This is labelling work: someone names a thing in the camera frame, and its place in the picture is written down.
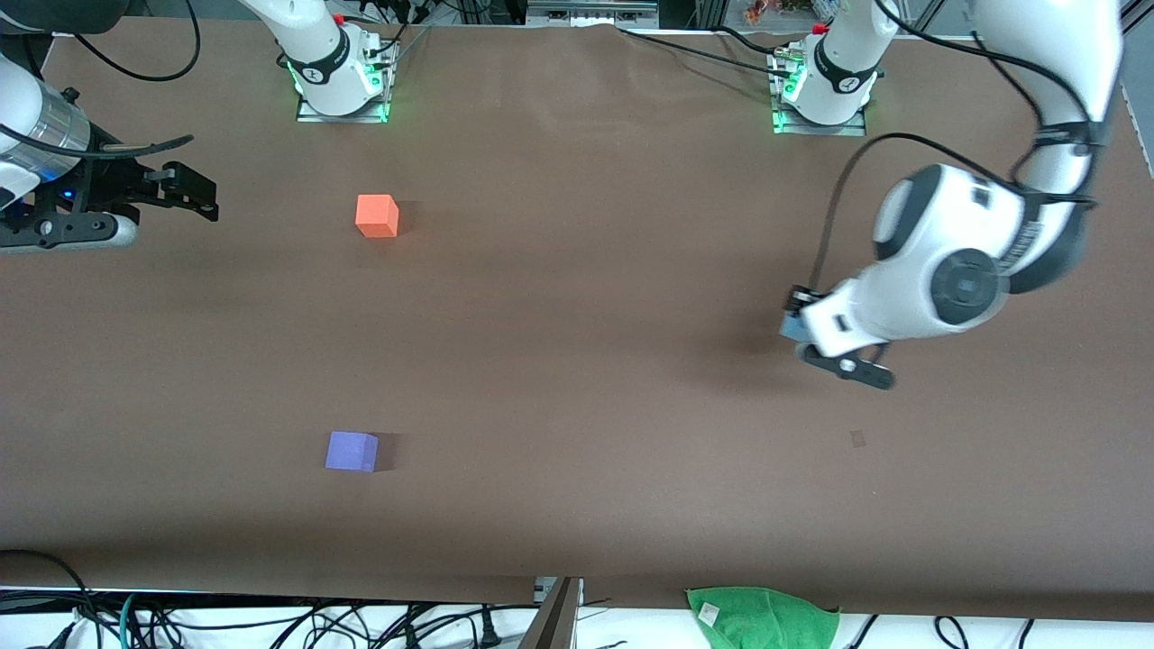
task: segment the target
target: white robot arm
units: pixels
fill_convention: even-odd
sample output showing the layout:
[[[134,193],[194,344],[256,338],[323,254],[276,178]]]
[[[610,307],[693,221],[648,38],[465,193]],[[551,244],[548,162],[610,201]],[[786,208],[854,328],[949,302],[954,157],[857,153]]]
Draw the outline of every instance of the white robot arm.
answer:
[[[338,24],[324,0],[238,0],[272,31],[297,91],[317,112],[345,115],[384,91],[380,67],[389,46],[351,22]]]
[[[972,329],[1009,294],[1052,283],[1080,259],[1085,196],[1122,59],[1117,2],[976,0],[975,15],[989,51],[1051,70],[1078,102],[1054,81],[1019,70],[1041,113],[1020,182],[923,169],[883,201],[875,263],[829,293],[794,289],[782,334],[802,343],[803,360],[844,379],[890,388],[893,374],[879,356],[863,359],[859,350]],[[1089,55],[1072,57],[1074,47]]]
[[[890,13],[898,12],[884,1]],[[897,33],[898,24],[871,0],[842,2],[826,33],[802,39],[805,73],[785,100],[815,124],[849,121],[869,102],[877,65]]]
[[[239,1],[272,31],[297,91],[317,113],[346,115],[387,91],[380,68],[394,57],[395,43],[382,47],[379,35],[330,15],[324,0]],[[0,2],[0,8],[7,6]],[[59,29],[68,16],[58,13],[68,12],[33,13],[48,23],[18,27]],[[106,14],[93,29],[115,22],[118,14]],[[0,12],[0,17],[9,16]],[[78,29],[84,25],[76,22]],[[0,88],[0,124],[25,140],[0,134],[0,253],[129,245],[140,222],[134,203],[185,208],[217,219],[216,185],[195,171],[179,163],[155,171],[132,155],[100,158],[122,147],[88,120],[75,95],[61,95],[2,55]],[[23,197],[33,192],[36,201],[25,203]]]

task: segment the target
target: blue cube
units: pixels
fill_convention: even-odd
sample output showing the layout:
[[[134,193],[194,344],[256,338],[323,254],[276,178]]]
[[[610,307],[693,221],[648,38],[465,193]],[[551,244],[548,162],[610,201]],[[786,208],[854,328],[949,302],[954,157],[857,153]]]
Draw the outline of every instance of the blue cube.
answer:
[[[809,329],[805,328],[805,323],[802,322],[801,316],[793,313],[786,314],[785,319],[781,321],[781,329],[778,333],[799,343],[809,344],[814,342],[814,340],[809,336]]]
[[[376,469],[376,435],[369,433],[332,431],[324,468],[372,473]]]

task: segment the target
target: label sticker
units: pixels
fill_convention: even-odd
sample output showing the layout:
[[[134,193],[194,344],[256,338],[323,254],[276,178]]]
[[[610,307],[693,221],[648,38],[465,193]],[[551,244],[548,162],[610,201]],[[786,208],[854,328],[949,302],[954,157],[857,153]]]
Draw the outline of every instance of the label sticker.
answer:
[[[706,602],[702,604],[702,612],[697,613],[697,619],[702,620],[705,626],[713,628],[713,622],[718,621],[718,613],[720,612],[721,609],[718,609],[713,604]]]

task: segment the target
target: green towel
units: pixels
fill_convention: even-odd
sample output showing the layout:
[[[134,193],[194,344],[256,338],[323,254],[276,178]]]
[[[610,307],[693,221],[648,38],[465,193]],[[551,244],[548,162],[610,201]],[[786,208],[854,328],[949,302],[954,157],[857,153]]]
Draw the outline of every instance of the green towel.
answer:
[[[840,613],[767,588],[687,591],[713,649],[830,649]]]

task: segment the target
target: purple cube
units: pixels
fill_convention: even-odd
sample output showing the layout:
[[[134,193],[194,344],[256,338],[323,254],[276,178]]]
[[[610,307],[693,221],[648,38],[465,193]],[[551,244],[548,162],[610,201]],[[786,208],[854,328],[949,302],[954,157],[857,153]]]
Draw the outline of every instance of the purple cube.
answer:
[[[368,433],[332,431],[324,468],[372,473],[376,469],[376,435]]]

